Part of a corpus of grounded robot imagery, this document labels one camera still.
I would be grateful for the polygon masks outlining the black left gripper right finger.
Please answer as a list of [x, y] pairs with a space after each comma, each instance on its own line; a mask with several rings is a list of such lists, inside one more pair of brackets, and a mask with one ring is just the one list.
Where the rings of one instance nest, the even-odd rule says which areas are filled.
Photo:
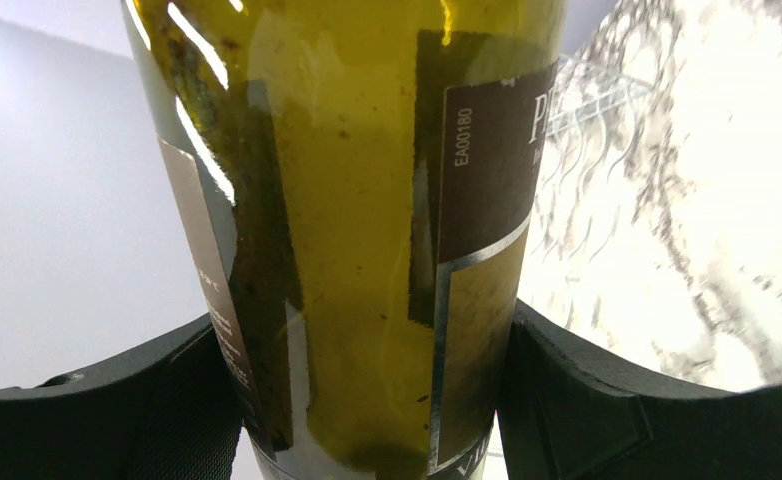
[[782, 384], [733, 393], [679, 380], [524, 303], [498, 417], [512, 479], [782, 479]]

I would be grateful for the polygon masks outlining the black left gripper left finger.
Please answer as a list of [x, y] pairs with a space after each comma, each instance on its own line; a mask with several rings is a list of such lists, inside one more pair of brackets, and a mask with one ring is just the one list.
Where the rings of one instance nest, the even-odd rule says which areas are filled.
[[0, 389], [0, 479], [227, 479], [242, 419], [207, 317]]

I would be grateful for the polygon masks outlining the green wine bottle white label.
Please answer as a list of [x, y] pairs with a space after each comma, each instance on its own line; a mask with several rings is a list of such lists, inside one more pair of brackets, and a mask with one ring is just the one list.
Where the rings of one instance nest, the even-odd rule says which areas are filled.
[[125, 1], [267, 479], [479, 479], [562, 1]]

